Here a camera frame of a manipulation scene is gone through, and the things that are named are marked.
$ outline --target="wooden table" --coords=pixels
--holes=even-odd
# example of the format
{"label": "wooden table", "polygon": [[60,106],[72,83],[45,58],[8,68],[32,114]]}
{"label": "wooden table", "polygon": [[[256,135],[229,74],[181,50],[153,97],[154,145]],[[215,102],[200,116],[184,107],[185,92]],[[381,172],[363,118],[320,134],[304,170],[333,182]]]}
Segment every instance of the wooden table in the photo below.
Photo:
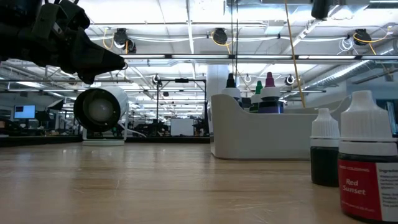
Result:
{"label": "wooden table", "polygon": [[0,149],[1,223],[359,223],[309,162],[222,161],[209,144]]}

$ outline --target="workstation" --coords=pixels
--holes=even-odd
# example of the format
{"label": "workstation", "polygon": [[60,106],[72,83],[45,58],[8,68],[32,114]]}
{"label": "workstation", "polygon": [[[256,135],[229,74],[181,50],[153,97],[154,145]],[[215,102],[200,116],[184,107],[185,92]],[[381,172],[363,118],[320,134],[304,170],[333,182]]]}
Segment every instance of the workstation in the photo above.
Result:
{"label": "workstation", "polygon": [[398,223],[396,21],[393,0],[0,0],[2,221]]}

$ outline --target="white dropper cap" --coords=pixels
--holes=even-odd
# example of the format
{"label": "white dropper cap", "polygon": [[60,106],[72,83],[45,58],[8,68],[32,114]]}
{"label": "white dropper cap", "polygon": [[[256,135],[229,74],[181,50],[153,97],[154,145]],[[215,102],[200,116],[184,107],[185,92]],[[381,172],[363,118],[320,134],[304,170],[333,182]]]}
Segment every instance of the white dropper cap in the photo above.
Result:
{"label": "white dropper cap", "polygon": [[373,101],[371,91],[353,93],[351,106],[341,114],[341,140],[394,142],[388,112]]}
{"label": "white dropper cap", "polygon": [[330,116],[329,109],[320,108],[318,117],[312,121],[312,139],[339,139],[338,122]]}

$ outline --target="ceiling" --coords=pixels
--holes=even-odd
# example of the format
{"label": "ceiling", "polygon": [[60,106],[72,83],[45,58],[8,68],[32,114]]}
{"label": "ceiling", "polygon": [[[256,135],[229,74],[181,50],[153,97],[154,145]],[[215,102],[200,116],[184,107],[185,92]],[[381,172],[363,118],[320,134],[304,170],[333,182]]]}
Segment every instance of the ceiling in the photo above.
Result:
{"label": "ceiling", "polygon": [[[103,46],[112,43],[112,33],[117,28],[127,28],[128,35],[134,37],[138,54],[228,54],[225,46],[216,45],[211,39],[211,33],[217,27],[225,29],[229,42],[231,37],[236,37],[239,31],[238,43],[234,42],[234,54],[263,55],[263,54],[291,54],[289,29],[286,24],[286,14],[283,4],[271,5],[260,4],[260,1],[238,1],[238,12],[234,8],[233,22],[231,28],[231,7],[226,7],[224,12],[223,0],[82,0],[79,6],[85,9],[91,19],[92,25],[86,30],[93,41]],[[325,21],[315,21],[311,17],[311,5],[289,5],[289,19],[293,39],[301,35],[302,40],[295,43],[295,54],[297,55],[356,55],[371,54],[369,46],[354,45],[349,50],[342,51],[342,38],[348,34],[353,35],[355,29],[366,29],[373,40],[386,36],[387,27],[391,32],[386,39],[374,43],[377,48],[385,44],[396,35],[398,26],[398,9],[369,9],[364,6],[339,6],[331,7],[330,16]],[[281,27],[271,24],[274,20],[283,20]],[[110,49],[117,54],[123,54],[121,49],[113,45]],[[151,89],[152,78],[158,75],[160,78],[196,78],[205,79],[207,65],[216,63],[211,60],[150,60],[150,67],[146,59],[128,60],[130,66],[125,71],[114,71],[97,76],[97,80],[128,79],[131,83],[100,83],[100,85],[121,85],[125,89],[140,90]],[[22,67],[39,78],[45,76],[45,69],[39,68],[28,62],[10,60],[17,67]],[[337,67],[342,62],[330,63],[300,63],[297,65],[298,75],[304,82],[316,78],[326,71]],[[238,61],[238,71],[243,78],[250,77],[249,88],[254,89],[256,80],[263,80],[267,72],[272,72],[275,84],[286,88],[284,78],[295,74],[292,63],[261,63],[259,61]],[[76,75],[66,74],[58,68],[49,67],[47,75],[52,79],[69,79]],[[19,76],[19,78],[33,78],[34,75]],[[247,89],[242,78],[239,79],[238,88]],[[29,88],[31,86],[14,83],[13,88]],[[43,88],[56,89],[86,89],[88,85],[70,85],[67,83],[46,84]],[[166,89],[174,90],[200,90],[195,83],[170,83]],[[76,93],[58,93],[62,96],[76,97]],[[141,104],[154,103],[148,94],[128,93],[132,102]],[[196,93],[170,93],[168,98],[172,99],[204,99],[203,92]]]}

